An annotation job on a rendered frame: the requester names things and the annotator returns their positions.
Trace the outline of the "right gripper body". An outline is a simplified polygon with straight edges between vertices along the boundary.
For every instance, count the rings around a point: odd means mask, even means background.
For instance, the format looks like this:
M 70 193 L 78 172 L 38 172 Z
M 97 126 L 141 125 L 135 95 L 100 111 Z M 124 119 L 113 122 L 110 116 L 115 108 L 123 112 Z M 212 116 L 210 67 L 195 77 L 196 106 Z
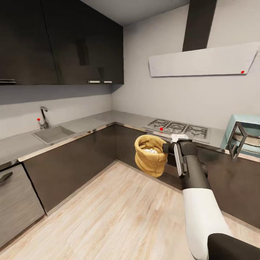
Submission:
M 173 145 L 174 145 L 174 143 L 163 143 L 163 145 L 162 145 L 163 153 L 174 154 L 173 151 L 172 151 Z

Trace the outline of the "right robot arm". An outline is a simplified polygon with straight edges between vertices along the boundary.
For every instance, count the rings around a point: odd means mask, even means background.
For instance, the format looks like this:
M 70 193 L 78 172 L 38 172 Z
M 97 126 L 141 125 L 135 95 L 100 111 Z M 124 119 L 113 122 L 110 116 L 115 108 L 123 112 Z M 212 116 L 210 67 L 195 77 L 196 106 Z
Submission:
M 208 170 L 187 135 L 163 143 L 163 153 L 175 155 L 182 179 L 186 240 L 195 260 L 260 260 L 260 248 L 234 238 L 216 202 Z

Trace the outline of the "microwave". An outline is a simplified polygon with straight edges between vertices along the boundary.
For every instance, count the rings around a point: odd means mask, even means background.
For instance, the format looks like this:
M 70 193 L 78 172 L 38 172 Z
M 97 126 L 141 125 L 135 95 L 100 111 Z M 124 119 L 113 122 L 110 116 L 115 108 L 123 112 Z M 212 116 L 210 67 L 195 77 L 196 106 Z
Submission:
M 242 147 L 260 151 L 260 116 L 234 113 L 226 137 L 232 162 L 237 160 Z

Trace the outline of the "popcorn bag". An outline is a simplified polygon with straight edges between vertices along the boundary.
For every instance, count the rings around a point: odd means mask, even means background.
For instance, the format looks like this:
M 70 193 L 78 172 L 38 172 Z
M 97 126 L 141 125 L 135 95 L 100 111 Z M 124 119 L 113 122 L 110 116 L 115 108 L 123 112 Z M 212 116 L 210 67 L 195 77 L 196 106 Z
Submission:
M 165 140 L 154 135 L 142 135 L 135 141 L 135 162 L 144 173 L 160 177 L 167 163 L 168 153 L 163 153 Z M 155 152 L 149 152 L 149 151 Z

